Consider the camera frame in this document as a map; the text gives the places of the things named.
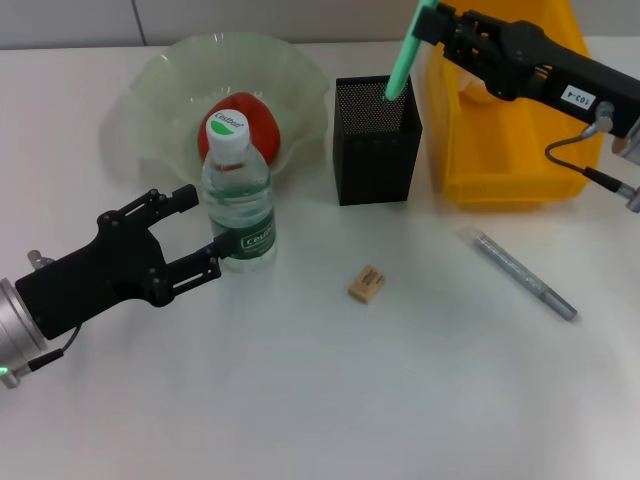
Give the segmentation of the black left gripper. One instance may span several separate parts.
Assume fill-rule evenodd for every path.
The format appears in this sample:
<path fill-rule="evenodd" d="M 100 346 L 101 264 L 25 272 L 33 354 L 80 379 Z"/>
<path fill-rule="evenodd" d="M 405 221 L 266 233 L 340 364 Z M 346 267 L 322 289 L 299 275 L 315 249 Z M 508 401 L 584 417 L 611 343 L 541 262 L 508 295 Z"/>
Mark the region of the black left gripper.
<path fill-rule="evenodd" d="M 165 264 L 159 242 L 149 228 L 199 204 L 192 184 L 170 195 L 151 189 L 122 208 L 98 219 L 98 233 L 86 246 L 15 282 L 36 326 L 55 339 L 111 307 L 148 298 L 174 300 L 221 276 L 220 261 L 235 253 L 235 234 L 224 232 L 207 246 Z"/>

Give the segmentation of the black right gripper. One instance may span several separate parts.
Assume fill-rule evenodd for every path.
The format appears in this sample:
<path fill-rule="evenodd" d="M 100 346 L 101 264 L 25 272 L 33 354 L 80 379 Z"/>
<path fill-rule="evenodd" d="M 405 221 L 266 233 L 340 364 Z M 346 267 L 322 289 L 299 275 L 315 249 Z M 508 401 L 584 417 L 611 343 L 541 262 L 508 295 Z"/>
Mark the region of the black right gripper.
<path fill-rule="evenodd" d="M 639 81 L 551 40 L 527 21 L 509 22 L 449 4 L 422 7 L 413 34 L 443 45 L 443 56 L 491 90 L 493 30 L 514 78 L 511 93 L 560 111 L 585 124 L 601 102 L 613 105 L 611 133 L 623 138 L 639 120 Z"/>

